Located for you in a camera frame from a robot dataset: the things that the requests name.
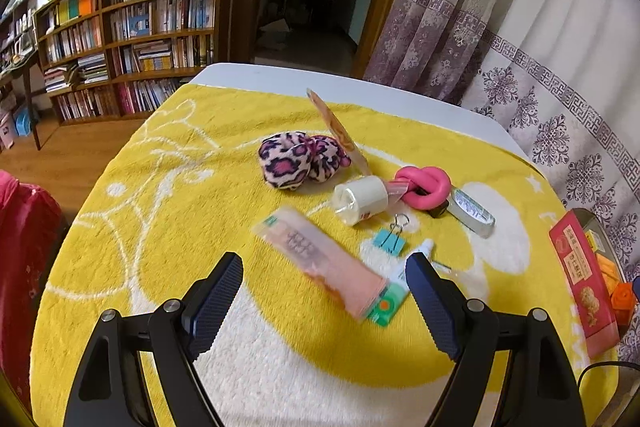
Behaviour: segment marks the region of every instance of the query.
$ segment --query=snack box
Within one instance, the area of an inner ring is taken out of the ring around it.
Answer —
[[[593,359],[620,341],[609,291],[582,226],[570,210],[549,231],[578,306],[587,352]]]

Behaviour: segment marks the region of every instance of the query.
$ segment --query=black cable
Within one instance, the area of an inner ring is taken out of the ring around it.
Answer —
[[[583,372],[580,374],[580,378],[578,378],[578,391],[580,391],[580,383],[582,382],[582,377],[584,377],[585,373],[593,369],[594,367],[606,367],[606,366],[614,366],[614,367],[629,367],[630,369],[635,369],[636,371],[640,371],[640,364],[633,362],[625,362],[624,360],[607,360],[606,362],[596,362],[588,365],[584,368]]]

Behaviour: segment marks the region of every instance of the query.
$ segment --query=yellow towel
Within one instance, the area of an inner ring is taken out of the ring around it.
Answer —
[[[490,210],[482,240],[452,216],[407,209],[403,254],[435,241],[434,257],[468,272],[494,311],[548,311],[576,374],[589,360],[577,311],[548,230],[564,209],[545,179],[519,158],[442,128],[354,105],[332,105],[375,174],[434,165]],[[371,245],[383,214],[345,227],[326,207],[353,168],[296,192],[269,188],[256,153],[283,130],[326,132],[311,103],[274,94],[181,87],[110,162],[73,223],[42,298],[32,349],[33,411],[41,427],[62,425],[66,399],[100,311],[150,312],[180,298],[227,250],[244,262],[244,283],[196,368],[214,407],[233,425],[424,423],[452,369],[436,350],[411,297],[387,328],[357,324],[251,228],[290,204],[373,269],[389,257]],[[498,356],[487,403],[495,404],[506,357]],[[172,425],[143,357],[161,426]],[[583,385],[592,421],[617,372]]]

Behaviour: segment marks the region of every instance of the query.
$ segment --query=pink chair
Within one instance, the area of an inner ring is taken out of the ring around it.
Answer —
[[[0,170],[0,368],[28,410],[37,303],[65,231],[46,190]]]

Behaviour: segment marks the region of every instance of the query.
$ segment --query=leopard print scrunchie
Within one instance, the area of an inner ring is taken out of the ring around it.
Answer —
[[[308,177],[325,182],[340,167],[351,165],[335,138],[307,136],[303,132],[281,132],[262,141],[258,161],[264,180],[274,188],[300,187]]]

